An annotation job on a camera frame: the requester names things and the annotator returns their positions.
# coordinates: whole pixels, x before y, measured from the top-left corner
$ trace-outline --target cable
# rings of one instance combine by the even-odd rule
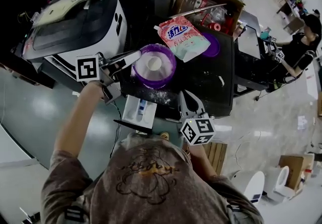
[[[115,101],[113,101],[112,105],[114,105],[114,107],[117,109],[118,113],[119,113],[119,121],[121,121],[122,119],[122,115],[121,115],[121,112],[120,112],[120,109],[118,108],[118,106],[116,105]],[[114,150],[114,147],[116,145],[116,142],[117,140],[119,139],[120,137],[120,128],[121,128],[121,124],[118,123],[118,126],[116,128],[116,131],[115,131],[115,140],[114,140],[114,145],[113,145],[113,148],[112,148],[112,151],[111,151],[111,154],[110,154],[110,158],[112,157],[112,154],[113,154],[113,150]]]
[[[282,84],[280,88],[277,88],[276,90],[274,90],[270,93],[264,94],[263,96],[261,96],[261,94],[262,94],[262,91],[261,91],[260,94],[254,98],[254,100],[259,101],[260,98],[265,97],[266,95],[269,95],[269,94],[281,89],[282,87],[286,86],[287,84],[289,84],[289,83]]]
[[[232,140],[232,141],[226,141],[226,142],[223,142],[222,140],[220,139],[212,139],[212,141],[221,141],[222,143],[228,143],[228,142],[233,142],[233,141],[239,141],[240,139],[242,139],[244,136],[250,134],[251,131],[249,131],[248,133],[244,134],[242,137],[238,138],[237,140]]]
[[[6,112],[6,82],[4,82],[4,109],[3,109],[0,125],[2,124],[5,118],[5,112]]]
[[[238,152],[239,148],[241,147],[241,145],[242,145],[243,143],[246,143],[246,142],[250,142],[250,141],[243,141],[243,142],[238,146],[238,148],[237,148],[237,150],[236,150],[236,153],[235,153],[236,163],[237,163],[237,165],[238,165],[241,169],[243,169],[243,168],[242,168],[242,166],[241,166],[241,165],[239,165],[239,163],[238,163],[237,152]]]
[[[257,142],[261,139],[261,136],[262,136],[262,131],[260,131],[260,137],[258,137]]]
[[[315,126],[316,126],[315,117],[313,117],[313,132],[312,132],[312,136],[311,136],[311,139],[310,139],[311,147],[315,147],[315,145],[313,143],[313,137],[314,137],[314,133],[315,133]]]
[[[25,14],[26,14],[26,16],[27,16],[29,19],[31,19],[31,18],[29,17],[29,15],[27,14],[27,11],[25,11]]]

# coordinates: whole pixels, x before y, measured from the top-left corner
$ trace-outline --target black table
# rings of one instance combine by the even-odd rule
[[[235,41],[234,98],[245,95],[254,90],[262,91],[269,87],[267,72],[264,71],[266,69],[268,59],[265,53],[264,43],[261,38],[259,38],[261,29],[258,19],[256,16],[246,11],[242,11],[239,19],[243,22],[247,22],[247,28],[253,28],[256,31],[259,57],[257,58],[249,55],[246,51],[240,51],[238,47],[238,39]],[[238,92],[237,85],[245,86],[247,89],[242,92]]]
[[[165,20],[167,19],[149,16],[136,49],[151,43],[164,44],[153,27]],[[122,92],[157,103],[156,116],[162,118],[180,119],[177,97],[181,90],[195,94],[210,115],[216,117],[230,115],[234,88],[233,39],[231,36],[202,26],[198,26],[197,29],[200,32],[211,33],[219,40],[221,51],[216,57],[199,55],[186,63],[176,58],[177,68],[174,77],[159,90],[145,87],[136,77],[130,75],[130,68],[125,69],[118,75]]]

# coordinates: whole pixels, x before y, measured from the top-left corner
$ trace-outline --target black shirt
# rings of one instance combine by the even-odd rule
[[[308,50],[314,51],[314,48],[312,46],[305,45],[301,42],[303,36],[304,33],[294,34],[290,44],[283,45],[282,47],[282,52],[285,55],[285,62],[294,69],[296,69],[296,67],[298,66],[301,70],[305,70],[313,61],[313,57],[311,55],[305,55],[304,57],[302,57]],[[272,76],[274,76],[274,78],[284,78],[287,76],[288,71],[282,64],[279,64],[271,72],[271,74]]]

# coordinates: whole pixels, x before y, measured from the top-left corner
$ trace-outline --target desk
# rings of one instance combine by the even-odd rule
[[[304,21],[301,19],[298,11],[292,7],[289,0],[276,13],[278,14],[279,12],[283,12],[286,15],[288,24],[283,29],[289,28],[292,32],[291,34],[304,27]]]
[[[234,98],[250,93],[254,90],[262,91],[269,86],[266,73],[263,71],[265,64],[265,47],[263,41],[259,38],[261,29],[256,16],[242,11],[240,21],[246,22],[247,31],[235,41],[235,87]],[[250,44],[257,43],[256,47],[244,48],[239,46],[242,39],[252,39]],[[237,85],[245,86],[247,89],[238,92]]]
[[[145,22],[141,38],[136,48],[147,44],[164,42],[160,39],[154,25],[166,19],[149,16]],[[179,120],[178,93],[185,89],[195,94],[204,104],[205,110],[213,116],[228,116],[232,109],[234,80],[234,45],[231,36],[199,26],[200,32],[213,34],[220,42],[221,51],[214,58],[199,55],[183,63],[177,60],[177,68],[172,80],[163,88],[153,90],[145,87],[136,77],[131,77],[130,68],[120,72],[121,90],[158,104],[156,116]]]

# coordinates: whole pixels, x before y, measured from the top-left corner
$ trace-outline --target purple bowl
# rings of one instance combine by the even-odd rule
[[[202,35],[211,43],[205,52],[202,53],[205,57],[215,57],[220,52],[220,43],[211,33],[202,33]]]
[[[169,58],[173,68],[172,68],[172,73],[167,77],[164,78],[163,80],[158,80],[158,81],[150,81],[148,79],[143,78],[142,76],[140,76],[135,68],[135,65],[133,66],[133,69],[136,73],[136,76],[138,77],[138,79],[147,87],[152,88],[152,89],[159,89],[162,88],[163,86],[165,86],[173,77],[173,75],[175,74],[176,71],[176,66],[177,66],[177,61],[176,58],[174,56],[174,54],[172,53],[172,51],[161,45],[161,44],[149,44],[144,46],[143,48],[140,49],[142,54],[144,53],[148,53],[151,51],[157,51],[157,52],[161,52],[165,55],[167,55],[167,57]]]

